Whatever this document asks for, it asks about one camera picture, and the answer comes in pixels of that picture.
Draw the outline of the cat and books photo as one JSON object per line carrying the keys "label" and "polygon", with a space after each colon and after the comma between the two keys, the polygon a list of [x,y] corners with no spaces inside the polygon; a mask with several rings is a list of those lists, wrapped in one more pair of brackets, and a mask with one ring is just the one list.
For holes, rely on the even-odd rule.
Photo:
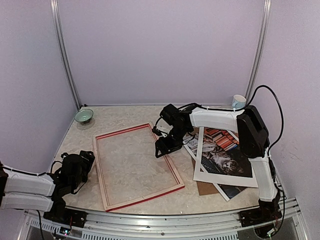
{"label": "cat and books photo", "polygon": [[258,186],[238,137],[229,130],[204,128],[200,163],[194,167],[193,179],[213,184],[226,201],[246,188]]}

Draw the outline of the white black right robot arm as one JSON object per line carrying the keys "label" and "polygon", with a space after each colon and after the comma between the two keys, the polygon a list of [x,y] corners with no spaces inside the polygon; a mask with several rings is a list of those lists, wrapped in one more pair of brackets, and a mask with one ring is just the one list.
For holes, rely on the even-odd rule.
{"label": "white black right robot arm", "polygon": [[180,107],[168,104],[159,117],[172,128],[166,136],[161,135],[156,127],[152,129],[159,137],[155,142],[156,158],[180,150],[184,136],[194,128],[214,128],[237,133],[240,151],[251,163],[259,188],[256,218],[266,222],[272,216],[280,217],[284,214],[279,206],[284,195],[276,185],[276,170],[270,155],[274,144],[270,143],[269,131],[254,105],[248,102],[239,109],[223,109],[204,107],[198,103]]}

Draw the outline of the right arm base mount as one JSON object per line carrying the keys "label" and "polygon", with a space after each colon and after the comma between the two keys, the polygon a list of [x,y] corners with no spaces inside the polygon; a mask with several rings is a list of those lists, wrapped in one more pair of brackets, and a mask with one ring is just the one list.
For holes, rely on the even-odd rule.
{"label": "right arm base mount", "polygon": [[279,206],[280,198],[281,192],[278,190],[272,201],[262,201],[259,199],[259,206],[257,208],[240,211],[241,226],[249,227],[280,219],[283,216]]}

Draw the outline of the white mat board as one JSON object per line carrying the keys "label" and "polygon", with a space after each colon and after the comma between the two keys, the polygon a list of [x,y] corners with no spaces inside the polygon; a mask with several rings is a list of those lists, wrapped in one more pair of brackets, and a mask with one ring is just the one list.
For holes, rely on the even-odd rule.
{"label": "white mat board", "polygon": [[198,142],[184,146],[195,159],[195,181],[229,186],[257,188],[254,170],[239,147],[238,137],[230,130],[200,127]]}

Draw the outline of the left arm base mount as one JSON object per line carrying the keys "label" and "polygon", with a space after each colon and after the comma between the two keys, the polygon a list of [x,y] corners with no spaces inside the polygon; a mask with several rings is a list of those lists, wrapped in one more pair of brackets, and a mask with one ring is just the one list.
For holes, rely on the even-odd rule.
{"label": "left arm base mount", "polygon": [[50,211],[43,213],[43,217],[47,220],[79,228],[84,227],[87,215],[85,211],[67,208],[62,202],[54,203]]}

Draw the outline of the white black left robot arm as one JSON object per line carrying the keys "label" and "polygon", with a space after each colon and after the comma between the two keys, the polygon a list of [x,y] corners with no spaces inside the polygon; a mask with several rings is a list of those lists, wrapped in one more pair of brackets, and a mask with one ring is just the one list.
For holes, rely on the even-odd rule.
{"label": "white black left robot arm", "polygon": [[63,223],[70,211],[63,200],[75,195],[88,181],[95,156],[92,151],[63,153],[56,171],[34,173],[0,165],[0,208],[50,213]]}

